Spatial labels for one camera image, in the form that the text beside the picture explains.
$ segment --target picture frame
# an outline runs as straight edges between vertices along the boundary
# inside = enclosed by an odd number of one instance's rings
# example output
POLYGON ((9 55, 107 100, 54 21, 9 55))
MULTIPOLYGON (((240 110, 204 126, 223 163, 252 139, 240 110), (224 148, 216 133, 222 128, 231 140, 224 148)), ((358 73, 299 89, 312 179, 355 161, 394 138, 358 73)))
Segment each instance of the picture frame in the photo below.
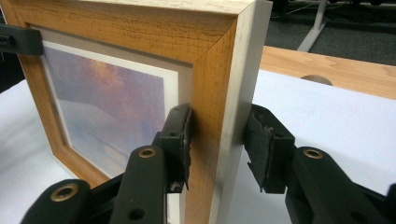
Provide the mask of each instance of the picture frame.
MULTIPOLYGON (((224 223, 271 3, 262 0, 0 0, 7 24, 130 49, 192 73, 186 223, 224 223)), ((108 176, 70 148, 39 57, 20 55, 55 157, 95 187, 108 176)))

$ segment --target gray carpet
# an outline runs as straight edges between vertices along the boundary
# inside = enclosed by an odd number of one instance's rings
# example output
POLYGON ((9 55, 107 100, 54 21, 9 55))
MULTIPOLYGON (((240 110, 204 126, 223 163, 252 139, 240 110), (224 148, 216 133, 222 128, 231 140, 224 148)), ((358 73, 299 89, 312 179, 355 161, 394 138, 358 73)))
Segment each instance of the gray carpet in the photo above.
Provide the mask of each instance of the gray carpet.
MULTIPOLYGON (((289 11, 307 3, 290 2, 289 11)), ((316 7, 271 19, 265 45, 297 49, 315 20, 316 7)), ((312 53, 396 65, 396 7, 330 4, 325 28, 310 50, 312 53)))

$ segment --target glass pane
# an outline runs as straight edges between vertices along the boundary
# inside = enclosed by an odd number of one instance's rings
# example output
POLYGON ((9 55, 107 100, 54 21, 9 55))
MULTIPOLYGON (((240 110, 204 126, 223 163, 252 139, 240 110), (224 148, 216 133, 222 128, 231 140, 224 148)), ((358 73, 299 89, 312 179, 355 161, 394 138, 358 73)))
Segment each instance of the glass pane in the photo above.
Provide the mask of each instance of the glass pane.
POLYGON ((44 41, 43 64, 68 144, 109 176, 150 145, 177 105, 177 72, 44 41))

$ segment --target wooden board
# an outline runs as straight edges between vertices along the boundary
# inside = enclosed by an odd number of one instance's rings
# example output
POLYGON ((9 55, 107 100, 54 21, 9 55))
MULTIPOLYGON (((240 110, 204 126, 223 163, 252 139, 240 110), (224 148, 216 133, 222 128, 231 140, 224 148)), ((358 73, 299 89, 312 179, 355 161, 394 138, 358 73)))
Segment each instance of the wooden board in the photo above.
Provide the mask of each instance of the wooden board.
MULTIPOLYGON (((8 24, 37 26, 192 67, 194 131, 186 223, 225 223, 271 3, 0 0, 8 24)), ((64 139, 41 61, 20 55, 54 155, 92 187, 107 180, 64 139)))
POLYGON ((260 69, 293 77, 320 75, 336 87, 396 100, 396 66, 265 47, 260 69))

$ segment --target purple and orange painting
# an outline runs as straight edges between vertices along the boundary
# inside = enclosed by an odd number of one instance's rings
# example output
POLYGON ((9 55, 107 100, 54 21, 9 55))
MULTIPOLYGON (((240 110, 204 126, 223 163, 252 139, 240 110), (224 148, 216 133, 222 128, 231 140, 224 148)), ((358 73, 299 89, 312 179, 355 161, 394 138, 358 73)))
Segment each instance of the purple and orange painting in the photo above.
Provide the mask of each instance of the purple and orange painting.
POLYGON ((162 129, 163 78, 48 47, 45 58, 70 147, 111 176, 123 172, 162 129))

